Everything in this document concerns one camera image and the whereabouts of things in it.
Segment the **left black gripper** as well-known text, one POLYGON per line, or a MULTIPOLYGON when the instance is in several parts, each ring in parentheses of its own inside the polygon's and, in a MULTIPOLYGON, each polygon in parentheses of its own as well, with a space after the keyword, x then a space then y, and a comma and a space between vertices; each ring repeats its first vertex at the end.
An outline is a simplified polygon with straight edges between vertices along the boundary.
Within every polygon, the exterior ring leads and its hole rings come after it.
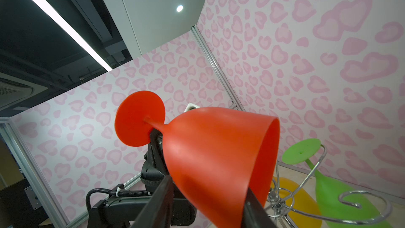
POLYGON ((141 181, 150 193, 153 193, 158 188, 164 177, 168 174, 163 155, 162 140, 162 133, 153 129, 150 133, 148 151, 144 155, 145 162, 141 170, 141 181))

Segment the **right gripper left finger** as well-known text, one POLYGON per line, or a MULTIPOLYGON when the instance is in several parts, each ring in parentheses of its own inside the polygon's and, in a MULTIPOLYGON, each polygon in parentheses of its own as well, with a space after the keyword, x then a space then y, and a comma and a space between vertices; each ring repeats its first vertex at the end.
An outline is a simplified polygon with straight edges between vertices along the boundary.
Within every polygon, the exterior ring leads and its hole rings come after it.
POLYGON ((169 228, 173 217, 174 184, 166 175, 131 228, 169 228))

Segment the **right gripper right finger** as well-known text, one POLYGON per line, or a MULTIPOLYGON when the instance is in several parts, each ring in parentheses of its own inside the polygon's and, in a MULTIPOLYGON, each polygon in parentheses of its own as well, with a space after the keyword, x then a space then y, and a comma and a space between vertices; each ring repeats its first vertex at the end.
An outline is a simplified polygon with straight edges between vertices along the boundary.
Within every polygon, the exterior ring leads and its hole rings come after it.
POLYGON ((249 188, 244 203, 242 228, 277 228, 249 188))

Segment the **yellow wine glass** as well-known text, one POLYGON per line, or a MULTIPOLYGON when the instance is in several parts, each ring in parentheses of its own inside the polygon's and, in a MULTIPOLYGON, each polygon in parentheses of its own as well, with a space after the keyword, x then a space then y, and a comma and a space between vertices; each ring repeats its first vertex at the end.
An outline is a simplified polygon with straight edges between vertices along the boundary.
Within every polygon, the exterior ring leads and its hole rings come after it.
MULTIPOLYGON (((288 178, 279 178, 279 186, 293 192, 298 184, 288 178)), ((304 190, 301 189, 294 196, 294 206, 293 208, 302 212, 321 215, 316 201, 304 190)), ((320 228, 322 226, 322 221, 307 217, 296 212, 290 212, 289 217, 299 228, 320 228)))

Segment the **red wine glass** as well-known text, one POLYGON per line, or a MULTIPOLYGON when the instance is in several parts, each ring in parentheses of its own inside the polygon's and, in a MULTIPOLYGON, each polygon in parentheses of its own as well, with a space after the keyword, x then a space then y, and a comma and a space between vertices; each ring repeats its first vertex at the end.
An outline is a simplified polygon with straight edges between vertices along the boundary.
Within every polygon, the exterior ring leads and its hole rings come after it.
POLYGON ((115 131, 128 146, 162 133, 163 156, 182 194, 219 228, 238 228, 248 191, 265 204, 280 140, 277 117, 202 107, 165 123, 165 106, 151 91, 138 91, 119 106, 115 131))

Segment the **green wine glass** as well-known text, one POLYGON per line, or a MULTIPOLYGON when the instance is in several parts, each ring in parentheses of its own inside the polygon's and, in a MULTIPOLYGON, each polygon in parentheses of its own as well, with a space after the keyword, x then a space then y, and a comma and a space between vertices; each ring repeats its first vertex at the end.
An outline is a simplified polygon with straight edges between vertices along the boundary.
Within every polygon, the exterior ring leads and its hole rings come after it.
POLYGON ((291 208, 292 212, 326 221, 330 228, 390 228, 387 218, 392 213, 391 203, 382 196, 369 191, 355 190, 346 183, 327 177, 318 167, 327 155, 327 148, 316 138, 303 140, 289 147, 282 156, 282 162, 295 165, 307 163, 311 169, 305 180, 287 199, 295 196, 314 175, 316 179, 316 203, 321 215, 314 215, 291 208), (380 212, 365 197, 371 195, 384 201, 385 209, 380 212))

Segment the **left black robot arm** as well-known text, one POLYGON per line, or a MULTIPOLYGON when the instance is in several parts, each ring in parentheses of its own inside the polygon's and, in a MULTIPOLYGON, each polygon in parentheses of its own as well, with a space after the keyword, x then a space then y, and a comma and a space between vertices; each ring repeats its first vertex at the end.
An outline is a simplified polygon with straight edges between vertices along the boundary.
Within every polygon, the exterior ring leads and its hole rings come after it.
POLYGON ((197 209, 169 175, 162 150, 162 133, 154 129, 141 170, 145 190, 96 188, 85 198, 90 228, 170 228, 192 225, 197 209))

